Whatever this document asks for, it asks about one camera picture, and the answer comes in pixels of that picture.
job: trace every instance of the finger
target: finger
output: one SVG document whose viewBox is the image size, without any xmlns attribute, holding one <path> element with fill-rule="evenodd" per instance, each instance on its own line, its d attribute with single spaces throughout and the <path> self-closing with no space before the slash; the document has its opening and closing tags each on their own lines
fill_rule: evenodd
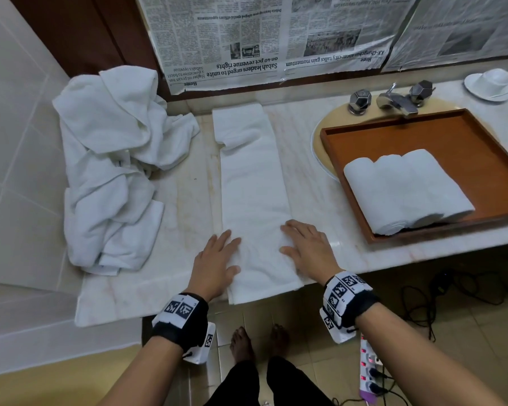
<svg viewBox="0 0 508 406">
<path fill-rule="evenodd" d="M 311 236 L 311 233 L 309 231 L 307 224 L 304 224 L 303 222 L 296 221 L 295 219 L 290 219 L 288 222 L 286 222 L 286 225 L 297 229 L 297 231 L 301 235 L 303 235 L 304 238 Z"/>
<path fill-rule="evenodd" d="M 320 237 L 322 238 L 322 241 L 324 241 L 324 243 L 326 245 L 331 246 L 331 244 L 329 243 L 329 240 L 327 239 L 327 235 L 325 235 L 325 232 L 320 232 Z"/>
<path fill-rule="evenodd" d="M 203 252 L 208 251 L 209 249 L 211 249 L 216 241 L 217 241 L 217 235 L 212 235 L 209 238 L 209 240 L 207 241 L 207 245 L 205 245 L 205 249 L 203 250 Z"/>
<path fill-rule="evenodd" d="M 227 230 L 222 232 L 222 235 L 217 239 L 217 241 L 214 243 L 215 249 L 220 252 L 224 245 L 226 244 L 227 239 L 231 235 L 231 230 Z"/>
<path fill-rule="evenodd" d="M 292 261 L 294 261 L 296 268 L 299 266 L 301 256 L 299 255 L 299 251 L 296 248 L 292 248 L 291 246 L 283 246 L 278 251 L 284 255 L 289 256 Z"/>
<path fill-rule="evenodd" d="M 295 246 L 298 246 L 299 243 L 305 239 L 295 228 L 292 228 L 291 226 L 281 225 L 281 231 L 291 238 Z"/>
<path fill-rule="evenodd" d="M 320 237 L 320 233 L 318 232 L 318 230 L 316 229 L 316 227 L 314 225 L 307 224 L 306 227 L 313 237 L 315 237 L 315 238 Z"/>
<path fill-rule="evenodd" d="M 237 265 L 230 266 L 228 269 L 226 269 L 226 274 L 225 274 L 226 287 L 231 285 L 231 282 L 233 281 L 233 278 L 239 272 L 241 272 L 241 268 L 239 266 L 237 266 Z"/>
<path fill-rule="evenodd" d="M 231 255 L 233 255 L 235 251 L 237 251 L 237 248 L 239 247 L 240 243 L 241 238 L 235 238 L 222 249 L 222 252 L 226 254 L 226 257 L 228 259 L 230 259 Z"/>
</svg>

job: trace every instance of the newspaper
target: newspaper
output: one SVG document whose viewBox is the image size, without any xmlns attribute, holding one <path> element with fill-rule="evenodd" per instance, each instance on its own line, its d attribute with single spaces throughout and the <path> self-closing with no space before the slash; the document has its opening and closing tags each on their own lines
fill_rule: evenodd
<svg viewBox="0 0 508 406">
<path fill-rule="evenodd" d="M 138 0 L 171 94 L 379 68 L 415 0 Z"/>
<path fill-rule="evenodd" d="M 508 55 L 508 0 L 420 0 L 383 71 Z"/>
</svg>

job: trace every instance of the hand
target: hand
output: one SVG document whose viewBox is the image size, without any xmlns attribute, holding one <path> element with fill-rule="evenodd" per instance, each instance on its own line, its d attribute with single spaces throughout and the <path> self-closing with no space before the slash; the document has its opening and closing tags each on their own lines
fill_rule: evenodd
<svg viewBox="0 0 508 406">
<path fill-rule="evenodd" d="M 237 247 L 241 243 L 241 238 L 235 238 L 225 245 L 230 235 L 231 230 L 227 230 L 218 239 L 217 235 L 209 238 L 205 249 L 198 253 L 194 259 L 192 275 L 185 292 L 200 295 L 206 302 L 209 302 L 222 295 L 224 290 L 230 286 L 233 277 L 241 271 L 238 266 L 230 266 L 226 269 L 231 255 L 237 251 Z"/>
<path fill-rule="evenodd" d="M 295 248 L 283 246 L 280 252 L 293 259 L 303 275 L 324 286 L 333 275 L 342 272 L 325 233 L 318 232 L 314 225 L 291 219 L 281 230 L 291 238 Z"/>
</svg>

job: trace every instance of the towel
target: towel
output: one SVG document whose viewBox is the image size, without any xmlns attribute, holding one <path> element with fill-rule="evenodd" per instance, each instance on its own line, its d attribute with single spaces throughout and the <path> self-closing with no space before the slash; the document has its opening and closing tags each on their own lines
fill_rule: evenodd
<svg viewBox="0 0 508 406">
<path fill-rule="evenodd" d="M 241 237 L 230 265 L 241 266 L 228 289 L 240 304 L 303 286 L 293 262 L 278 252 L 292 245 L 280 225 L 291 218 L 275 135 L 258 103 L 213 110 L 220 150 L 222 224 Z"/>
<path fill-rule="evenodd" d="M 384 155 L 374 163 L 402 209 L 407 228 L 420 228 L 437 222 L 444 215 L 433 203 L 431 193 L 421 175 L 416 174 L 399 155 Z"/>
<path fill-rule="evenodd" d="M 408 221 L 398 198 L 369 158 L 346 164 L 344 173 L 373 233 L 393 235 L 406 227 Z"/>
<path fill-rule="evenodd" d="M 417 149 L 403 155 L 403 159 L 421 175 L 431 189 L 430 196 L 443 213 L 442 222 L 455 222 L 474 212 L 474 206 L 460 186 L 428 151 Z"/>
<path fill-rule="evenodd" d="M 156 87 L 156 71 L 125 65 L 74 77 L 53 100 L 69 183 L 68 257 L 87 272 L 141 268 L 164 207 L 152 200 L 152 166 L 173 168 L 199 132 L 192 114 L 167 115 Z"/>
</svg>

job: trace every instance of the faucet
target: faucet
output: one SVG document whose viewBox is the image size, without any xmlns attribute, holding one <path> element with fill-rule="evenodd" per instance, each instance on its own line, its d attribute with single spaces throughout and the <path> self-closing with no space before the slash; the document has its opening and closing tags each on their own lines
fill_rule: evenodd
<svg viewBox="0 0 508 406">
<path fill-rule="evenodd" d="M 405 118 L 409 118 L 414 115 L 418 115 L 418 108 L 410 100 L 409 96 L 400 95 L 393 92 L 393 88 L 397 83 L 393 83 L 392 86 L 386 92 L 381 93 L 376 98 L 376 104 L 380 109 L 395 108 L 399 110 Z"/>
</svg>

